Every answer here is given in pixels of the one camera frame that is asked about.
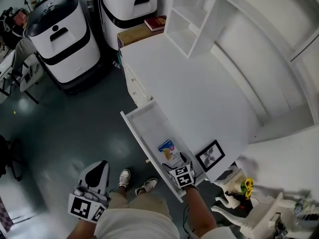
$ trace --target sneaker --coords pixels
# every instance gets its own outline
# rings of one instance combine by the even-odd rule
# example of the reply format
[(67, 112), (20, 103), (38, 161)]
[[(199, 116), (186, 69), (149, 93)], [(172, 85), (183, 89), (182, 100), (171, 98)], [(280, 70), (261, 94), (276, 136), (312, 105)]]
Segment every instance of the sneaker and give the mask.
[(124, 169), (120, 175), (119, 188), (124, 187), (127, 190), (129, 187), (130, 178), (131, 172), (129, 171), (129, 169)]
[(147, 180), (144, 183), (144, 185), (140, 186), (139, 188), (137, 188), (135, 190), (135, 195), (138, 196), (140, 194), (141, 190), (145, 190), (146, 193), (152, 191), (157, 183), (158, 183), (157, 178), (151, 178), (151, 179)]

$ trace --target yellow flower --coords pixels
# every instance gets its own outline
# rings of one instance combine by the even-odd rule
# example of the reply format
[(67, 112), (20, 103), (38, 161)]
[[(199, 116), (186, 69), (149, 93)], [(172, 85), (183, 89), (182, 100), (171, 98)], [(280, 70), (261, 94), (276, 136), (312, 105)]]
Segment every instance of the yellow flower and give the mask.
[(246, 199), (247, 199), (247, 200), (250, 199), (252, 193), (253, 193), (253, 189), (247, 190), (247, 192), (246, 192)]
[(245, 181), (246, 189), (252, 189), (254, 187), (254, 180), (252, 178), (247, 178)]

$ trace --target shorts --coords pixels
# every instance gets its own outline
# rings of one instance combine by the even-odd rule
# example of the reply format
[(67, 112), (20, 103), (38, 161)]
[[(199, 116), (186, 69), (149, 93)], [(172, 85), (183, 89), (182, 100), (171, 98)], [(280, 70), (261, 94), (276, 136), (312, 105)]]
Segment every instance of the shorts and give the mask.
[(139, 209), (156, 212), (165, 215), (171, 220), (169, 209), (164, 198), (153, 195), (151, 193), (143, 193), (135, 197), (132, 201), (128, 201), (126, 197), (119, 193), (111, 192), (109, 197), (112, 199), (109, 209)]

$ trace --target person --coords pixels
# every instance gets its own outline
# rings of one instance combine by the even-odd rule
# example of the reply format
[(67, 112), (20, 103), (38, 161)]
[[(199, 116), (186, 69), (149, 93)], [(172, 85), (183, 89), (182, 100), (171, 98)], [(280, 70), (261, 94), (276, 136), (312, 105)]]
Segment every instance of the person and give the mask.
[[(129, 202), (126, 192), (131, 173), (124, 169), (119, 188), (111, 192), (111, 201), (97, 224), (80, 220), (67, 239), (178, 239), (165, 199), (151, 194), (158, 180), (149, 179), (135, 190), (136, 198)], [(198, 189), (186, 186), (190, 223), (194, 234), (201, 239), (235, 239), (229, 227), (217, 227)]]

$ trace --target gray floor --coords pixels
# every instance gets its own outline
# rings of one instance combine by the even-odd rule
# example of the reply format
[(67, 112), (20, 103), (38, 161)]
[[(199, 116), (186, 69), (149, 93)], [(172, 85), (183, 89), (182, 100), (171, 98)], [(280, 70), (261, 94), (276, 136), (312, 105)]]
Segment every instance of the gray floor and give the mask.
[[(16, 225), (9, 238), (27, 238), (26, 234), (34, 239), (66, 238), (78, 221), (67, 214), (68, 194), (80, 171), (93, 162), (109, 161), (109, 189), (117, 188), (120, 172), (130, 168), (130, 199), (145, 179), (158, 177), (153, 166), (145, 163), (145, 154), (120, 115), (120, 111), (128, 113), (136, 109), (121, 70), (112, 70), (99, 83), (73, 96), (58, 91), (48, 77), (31, 92), (40, 105), (17, 90), (0, 105), (0, 133), (7, 139), (22, 140), (23, 155), (28, 162), (21, 182), (12, 180), (10, 171), (0, 179), (0, 195), (10, 206), (12, 218), (32, 217)], [(19, 189), (25, 199), (10, 199), (9, 185)], [(221, 194), (220, 188), (208, 182), (200, 184), (200, 192), (209, 207), (215, 203), (215, 196)], [(165, 197), (181, 238), (185, 238), (182, 228), (185, 204), (176, 199), (162, 180), (155, 193)]]

